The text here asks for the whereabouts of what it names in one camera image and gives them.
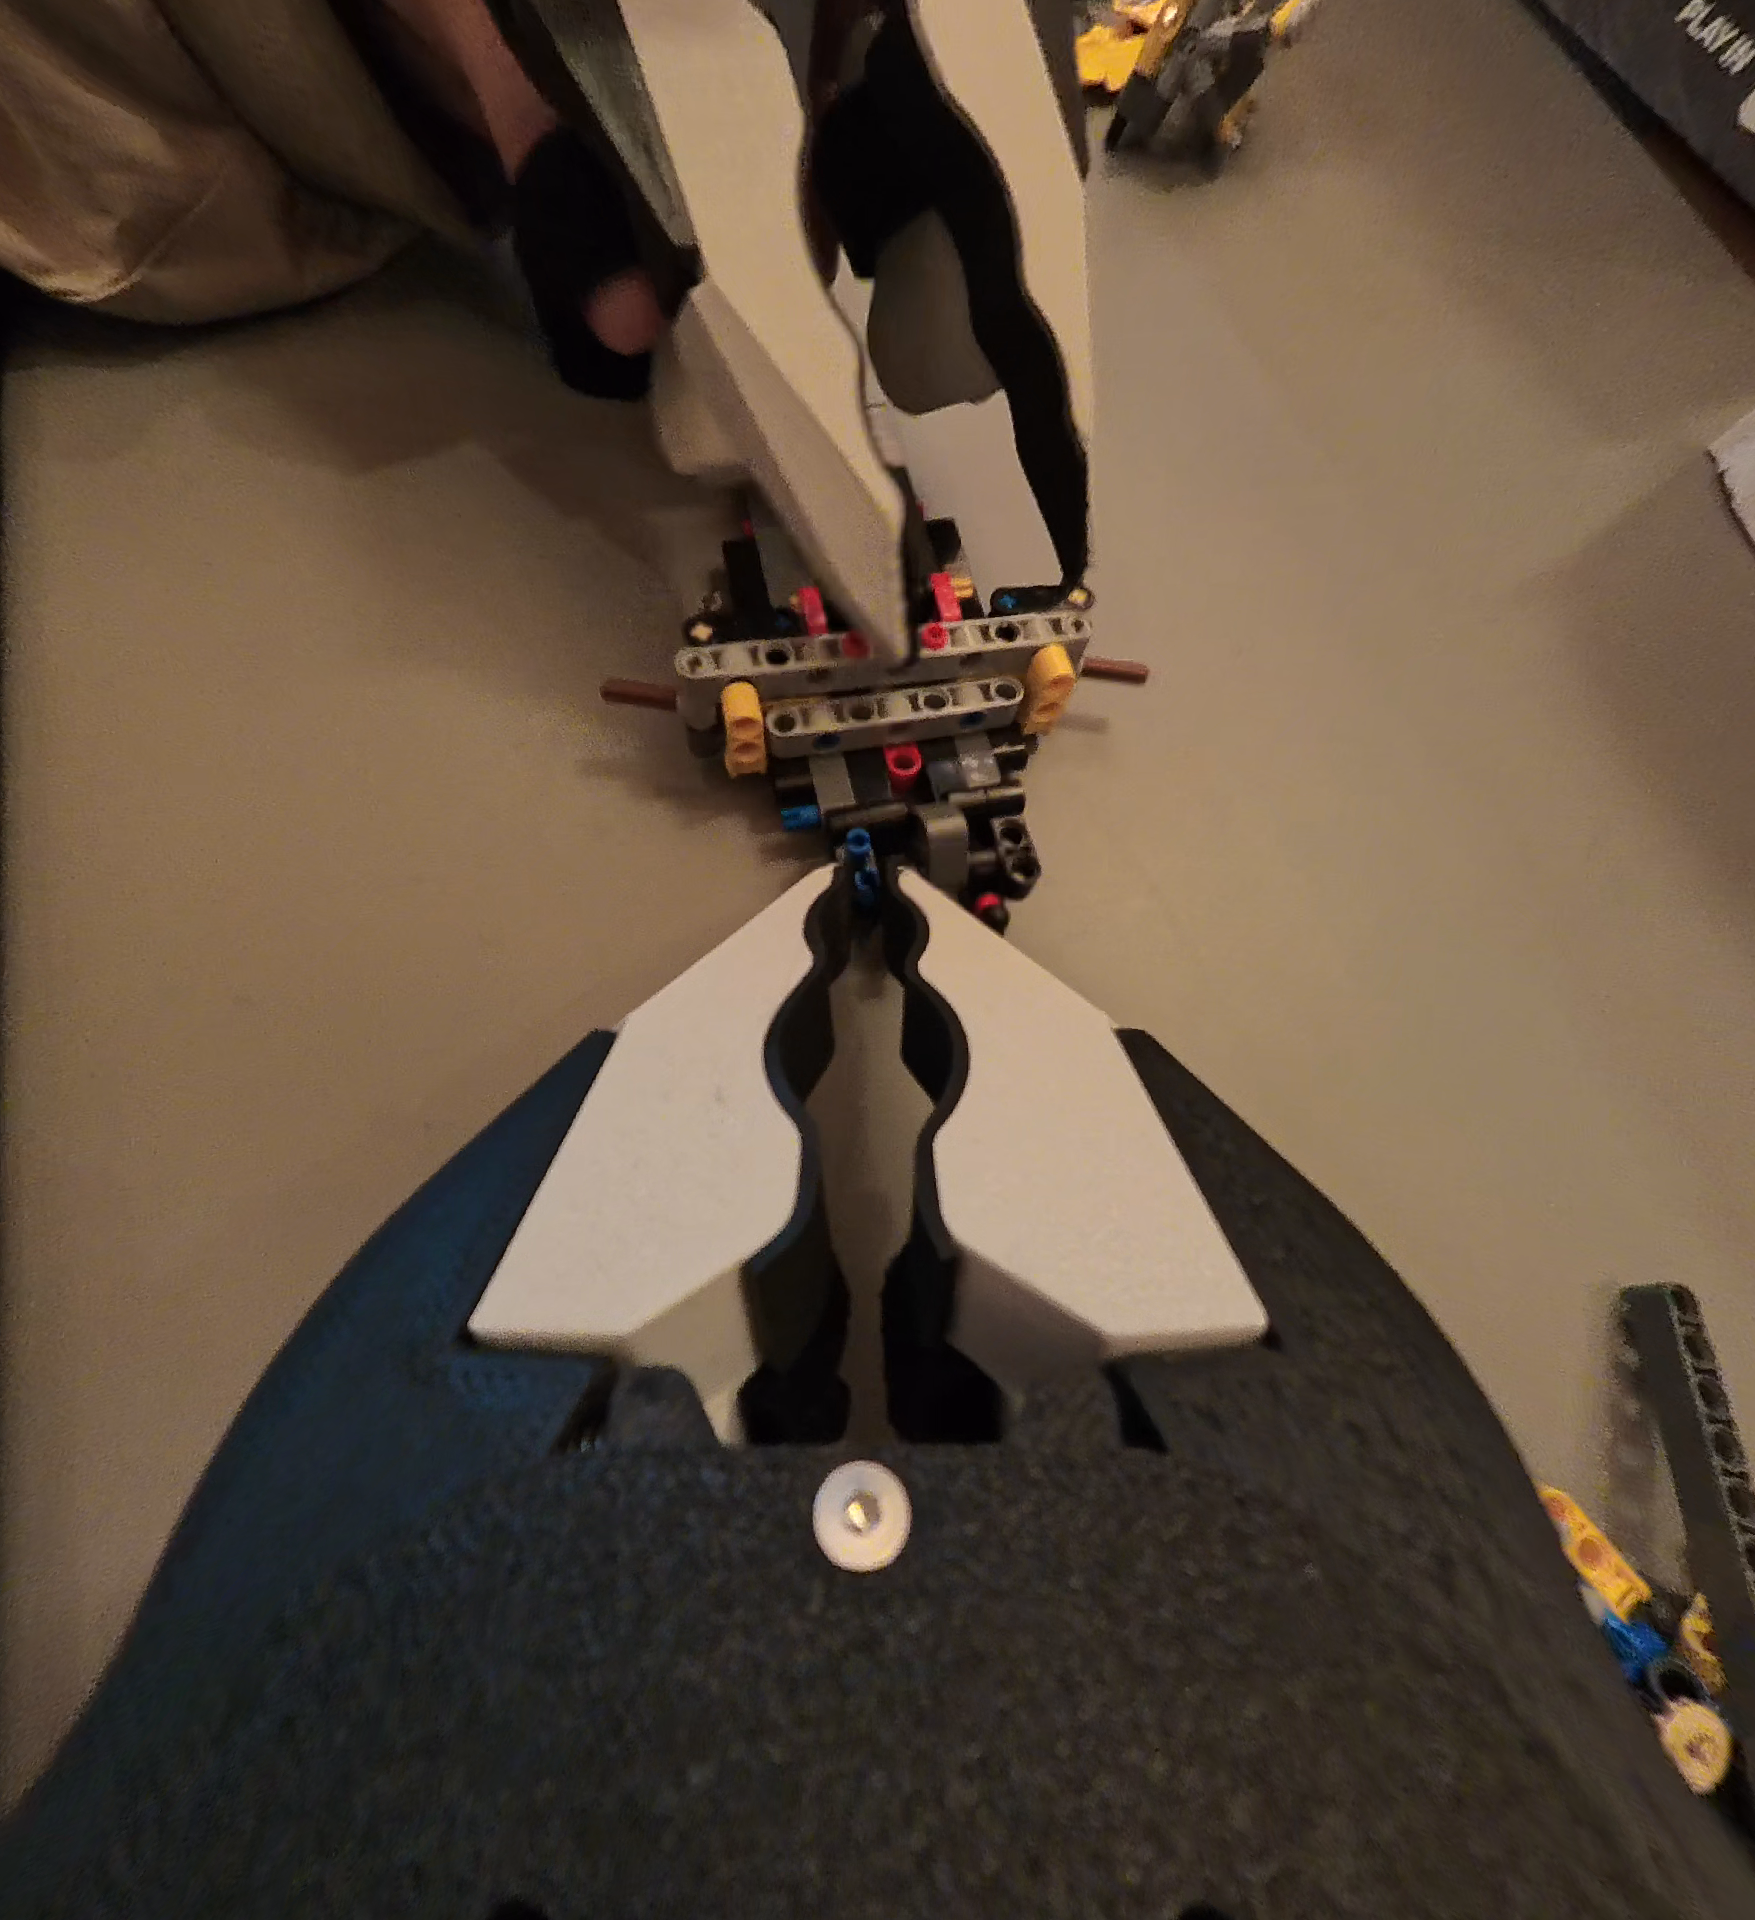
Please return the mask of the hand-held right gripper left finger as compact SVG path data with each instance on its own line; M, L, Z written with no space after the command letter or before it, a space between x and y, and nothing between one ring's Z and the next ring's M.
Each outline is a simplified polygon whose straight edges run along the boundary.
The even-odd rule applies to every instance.
M722 1443L767 1356L746 1258L799 1204L799 1124L767 1039L815 966L808 874L619 1020L470 1319L494 1350L681 1372Z

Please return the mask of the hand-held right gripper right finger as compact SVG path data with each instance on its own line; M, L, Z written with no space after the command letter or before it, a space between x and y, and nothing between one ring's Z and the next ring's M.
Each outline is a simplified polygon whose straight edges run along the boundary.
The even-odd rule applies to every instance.
M899 1056L930 1101L896 1257L896 1434L992 1443L1032 1390L1234 1350L1270 1310L1122 1031L924 875Z

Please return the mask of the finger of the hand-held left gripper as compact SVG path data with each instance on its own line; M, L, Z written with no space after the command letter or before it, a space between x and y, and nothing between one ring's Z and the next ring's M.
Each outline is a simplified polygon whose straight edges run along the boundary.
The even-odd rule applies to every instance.
M1057 557L1091 562L1087 126L1066 4L874 4L818 122L818 195L913 418L1003 399Z
M907 496L864 415L861 344L811 256L789 48L753 4L619 9L699 260L672 355L870 655L899 666Z

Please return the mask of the toy brick chassis assembly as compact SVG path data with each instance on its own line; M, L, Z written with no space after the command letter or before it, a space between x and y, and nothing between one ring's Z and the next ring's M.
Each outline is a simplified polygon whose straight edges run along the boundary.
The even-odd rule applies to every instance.
M1094 648L1088 588L983 590L957 518L930 518L927 540L916 651L886 666L753 502L669 672L606 677L600 697L669 713L696 757L767 791L778 826L832 862L846 828L870 828L883 875L913 868L1006 936L1041 882L1026 816L1037 753L1084 683L1144 686L1150 666Z

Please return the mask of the person's left forearm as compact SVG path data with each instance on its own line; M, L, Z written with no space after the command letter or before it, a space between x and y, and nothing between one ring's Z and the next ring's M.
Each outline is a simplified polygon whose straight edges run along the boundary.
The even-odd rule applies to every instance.
M0 4L0 273L143 325L478 245L543 107L491 4Z

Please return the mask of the grey desk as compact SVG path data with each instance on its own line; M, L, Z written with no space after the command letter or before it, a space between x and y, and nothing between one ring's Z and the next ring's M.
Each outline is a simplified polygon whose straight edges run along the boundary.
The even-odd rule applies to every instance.
M1327 4L1094 180L1099 642L1012 936L1420 1289L1626 1533L1610 1289L1755 1450L1755 279L1514 4ZM714 534L457 254L50 313L6 431L0 1803L363 1238L802 865L600 701Z

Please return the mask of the person's left hand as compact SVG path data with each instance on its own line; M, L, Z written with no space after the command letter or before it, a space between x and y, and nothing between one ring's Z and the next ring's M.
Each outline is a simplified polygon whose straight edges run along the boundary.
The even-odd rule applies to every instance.
M553 363L588 394L644 394L668 319L619 180L541 95L491 4L435 4L430 17L506 172L507 235Z

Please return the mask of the pile of yellow toy bricks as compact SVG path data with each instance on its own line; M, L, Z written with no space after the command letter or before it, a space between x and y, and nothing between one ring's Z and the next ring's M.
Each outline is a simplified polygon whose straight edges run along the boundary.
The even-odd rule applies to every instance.
M1270 58L1321 4L1081 4L1084 95L1110 107L1104 152L1190 155L1215 172L1253 114Z

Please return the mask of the toy car box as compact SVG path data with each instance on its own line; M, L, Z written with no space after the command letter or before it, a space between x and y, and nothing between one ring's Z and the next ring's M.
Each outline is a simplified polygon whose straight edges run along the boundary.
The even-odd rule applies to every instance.
M1755 4L1537 4L1755 216Z

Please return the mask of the pile of mixed toy bricks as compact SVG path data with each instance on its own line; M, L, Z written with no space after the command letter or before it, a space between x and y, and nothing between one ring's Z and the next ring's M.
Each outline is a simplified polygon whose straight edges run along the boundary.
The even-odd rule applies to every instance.
M1683 1525L1677 1587L1652 1584L1591 1511L1537 1483L1584 1606L1684 1789L1755 1851L1755 1468L1684 1285L1616 1291L1626 1400Z

